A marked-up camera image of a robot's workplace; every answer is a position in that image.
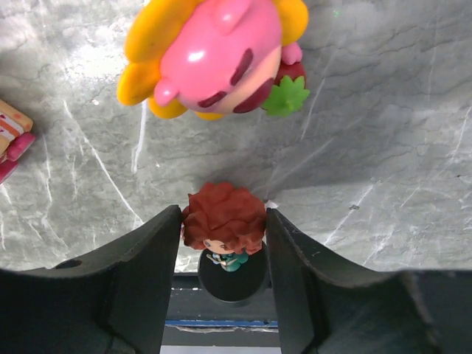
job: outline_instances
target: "blue strip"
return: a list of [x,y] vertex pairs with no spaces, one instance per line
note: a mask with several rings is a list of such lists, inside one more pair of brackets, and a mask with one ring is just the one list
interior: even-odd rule
[[166,321],[166,326],[176,327],[257,327],[257,328],[278,328],[276,321]]

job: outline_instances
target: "black round base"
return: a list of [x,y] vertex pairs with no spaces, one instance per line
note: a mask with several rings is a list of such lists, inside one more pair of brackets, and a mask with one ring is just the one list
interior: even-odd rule
[[256,295],[267,289],[270,283],[266,245],[258,253],[249,256],[236,271],[225,271],[207,258],[211,251],[201,252],[198,261],[198,278],[203,289],[217,302],[231,307],[247,305]]

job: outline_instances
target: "yellow petal hat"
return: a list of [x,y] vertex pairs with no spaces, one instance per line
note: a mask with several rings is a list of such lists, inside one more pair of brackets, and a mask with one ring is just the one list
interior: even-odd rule
[[[162,119],[172,119],[187,111],[177,99],[161,107],[154,100],[154,88],[161,80],[161,59],[172,45],[196,7],[206,0],[151,0],[138,14],[125,42],[129,61],[119,79],[117,98],[123,105],[137,105],[148,99],[151,111]],[[308,9],[303,0],[272,0],[280,14],[282,45],[302,37],[308,25]],[[196,114],[215,120],[221,114]]]

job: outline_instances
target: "small anime figure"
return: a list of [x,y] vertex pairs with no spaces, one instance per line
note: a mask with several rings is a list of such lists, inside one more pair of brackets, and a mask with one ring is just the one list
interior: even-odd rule
[[226,271],[236,271],[262,248],[266,208],[246,188],[206,183],[189,195],[183,215],[185,246],[209,249],[208,258]]
[[149,99],[164,119],[288,115],[309,95],[296,42],[307,25],[302,0],[151,0],[128,33],[118,99]]
[[32,120],[0,100],[0,184],[18,167],[17,160],[35,141]]

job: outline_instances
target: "white marble vein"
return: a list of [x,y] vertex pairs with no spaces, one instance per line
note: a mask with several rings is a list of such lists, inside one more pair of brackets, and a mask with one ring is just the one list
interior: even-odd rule
[[[470,268],[472,2],[306,2],[304,111],[217,122],[117,102],[143,0],[2,3],[0,97],[38,141],[0,186],[0,266],[54,266],[229,180],[365,266]],[[181,245],[176,269],[197,259]]]

